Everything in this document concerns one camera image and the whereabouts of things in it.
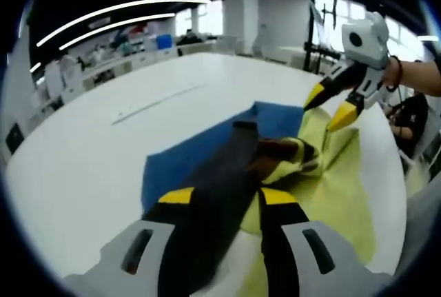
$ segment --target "fabric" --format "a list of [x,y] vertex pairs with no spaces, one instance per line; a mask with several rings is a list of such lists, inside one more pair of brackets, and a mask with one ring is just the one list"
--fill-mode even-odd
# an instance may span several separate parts
[[[295,174],[284,185],[278,186],[296,197],[309,220],[322,221],[345,237],[354,247],[359,260],[366,264],[375,254],[376,237],[367,195],[358,176],[358,131],[345,128],[330,134],[326,132],[328,122],[329,115],[320,108],[308,111],[303,117],[298,135],[320,150],[322,175]],[[260,235],[259,214],[259,202],[255,196],[240,228],[250,234]],[[257,268],[250,269],[239,296],[267,296],[267,291],[256,291],[250,284],[254,282],[265,286],[263,281],[267,280],[265,264],[259,255],[256,255],[254,267]]]
[[296,136],[303,109],[273,103],[255,102],[247,111],[215,125],[168,150],[148,156],[143,175],[141,202],[148,211],[164,194],[176,190],[200,164],[226,144],[234,121],[255,121],[258,133],[267,138]]
[[418,94],[394,106],[391,113],[387,115],[395,126],[408,127],[413,132],[413,138],[410,140],[395,136],[397,146],[408,157],[413,156],[415,146],[424,133],[428,113],[429,106],[426,97],[423,94]]

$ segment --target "white table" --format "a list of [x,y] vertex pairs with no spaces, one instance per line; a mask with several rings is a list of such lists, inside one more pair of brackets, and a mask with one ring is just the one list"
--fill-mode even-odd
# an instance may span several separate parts
[[[201,53],[151,65],[93,89],[40,125],[9,162],[11,204],[25,235],[53,273],[84,273],[99,261],[104,244],[140,218],[148,154],[176,145],[250,108],[254,101],[301,106],[318,80],[282,65]],[[331,99],[324,108],[333,114],[344,97]],[[112,125],[164,98],[168,99]],[[356,123],[362,181],[378,245],[367,267],[392,274],[406,225],[401,163],[378,105]],[[258,238],[239,234],[229,252],[234,256],[221,267],[226,271],[248,266],[249,254],[257,248]],[[240,280],[230,272],[231,280]],[[234,284],[224,288],[233,289]]]

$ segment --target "white pillar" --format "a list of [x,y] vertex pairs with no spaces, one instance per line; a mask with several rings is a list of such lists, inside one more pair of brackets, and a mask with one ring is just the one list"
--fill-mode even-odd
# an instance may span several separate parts
[[258,0],[225,0],[224,26],[224,35],[236,37],[243,53],[251,54],[258,34]]
[[199,33],[198,8],[192,9],[192,30],[194,33]]

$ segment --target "curved ceiling light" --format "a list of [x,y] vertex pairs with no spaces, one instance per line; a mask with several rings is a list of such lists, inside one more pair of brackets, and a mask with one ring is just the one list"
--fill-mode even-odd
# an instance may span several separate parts
[[54,32],[43,37],[37,43],[37,47],[42,46],[44,43],[49,41],[55,35],[60,34],[62,31],[67,30],[69,27],[72,27],[73,25],[76,25],[77,23],[80,23],[80,22],[85,21],[89,18],[96,17],[100,14],[107,13],[110,11],[128,8],[130,6],[141,6],[143,4],[153,4],[153,3],[205,3],[206,4],[206,3],[210,3],[210,2],[211,2],[210,0],[142,0],[142,1],[133,1],[133,2],[128,2],[128,3],[122,3],[122,4],[118,4],[117,6],[110,6],[109,8],[104,8],[104,9],[86,14],[82,17],[79,17],[75,20],[72,20],[71,22],[61,26],[60,28],[57,28]]
[[84,35],[81,35],[80,37],[77,37],[76,39],[73,39],[73,40],[67,42],[66,44],[63,44],[59,49],[60,50],[64,50],[67,47],[70,47],[72,44],[75,44],[76,42],[79,42],[79,41],[84,40],[84,39],[86,39],[88,37],[91,37],[92,35],[104,32],[105,30],[109,30],[111,28],[119,27],[119,26],[122,26],[122,25],[127,25],[129,23],[137,23],[139,21],[144,21],[144,20],[159,19],[159,18],[170,18],[170,17],[174,17],[175,15],[176,14],[174,14],[174,13],[153,14],[152,16],[133,18],[133,19],[128,19],[128,20],[120,21],[119,23],[113,23],[111,25],[107,25],[107,26],[98,28],[97,30],[93,30],[93,31],[88,32],[88,33],[86,33]]

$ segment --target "yellow cloth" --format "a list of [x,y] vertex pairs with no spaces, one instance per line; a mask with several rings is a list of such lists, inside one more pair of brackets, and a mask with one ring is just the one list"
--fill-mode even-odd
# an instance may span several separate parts
[[[299,176],[289,192],[297,198],[309,220],[322,221],[345,237],[354,247],[358,259],[366,264],[375,254],[376,237],[371,221],[367,195],[360,181],[360,139],[352,128],[326,132],[331,118],[317,108],[305,113],[298,137],[320,150],[321,176]],[[257,197],[245,214],[240,228],[260,234]],[[239,296],[266,296],[267,290],[249,289],[250,282],[259,283],[267,277],[263,257],[256,256]]]

